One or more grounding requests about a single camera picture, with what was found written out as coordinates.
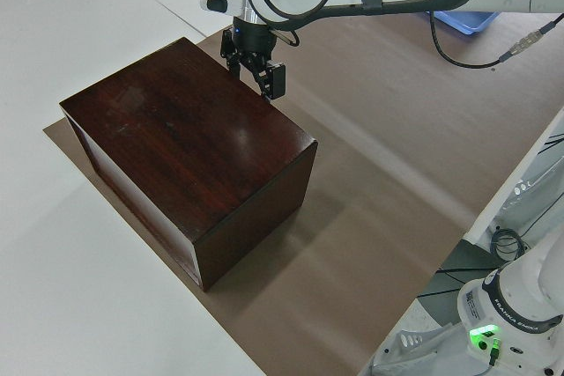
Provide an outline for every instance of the wooden box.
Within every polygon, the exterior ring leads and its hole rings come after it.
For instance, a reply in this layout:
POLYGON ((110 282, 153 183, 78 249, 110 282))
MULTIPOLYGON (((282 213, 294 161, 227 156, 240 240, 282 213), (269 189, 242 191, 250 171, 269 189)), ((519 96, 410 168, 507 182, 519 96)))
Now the wooden box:
POLYGON ((98 174, 204 290, 303 201, 317 142, 186 39, 61 107, 98 174))

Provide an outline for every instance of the box side panel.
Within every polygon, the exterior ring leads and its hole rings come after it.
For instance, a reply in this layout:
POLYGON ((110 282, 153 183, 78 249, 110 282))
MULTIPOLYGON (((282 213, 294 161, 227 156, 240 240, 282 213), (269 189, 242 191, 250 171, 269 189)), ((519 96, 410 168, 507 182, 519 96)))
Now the box side panel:
POLYGON ((201 286, 191 242, 68 115, 67 118, 96 172, 143 222, 173 260, 201 286))
POLYGON ((195 245, 208 290, 303 203, 317 142, 195 245))

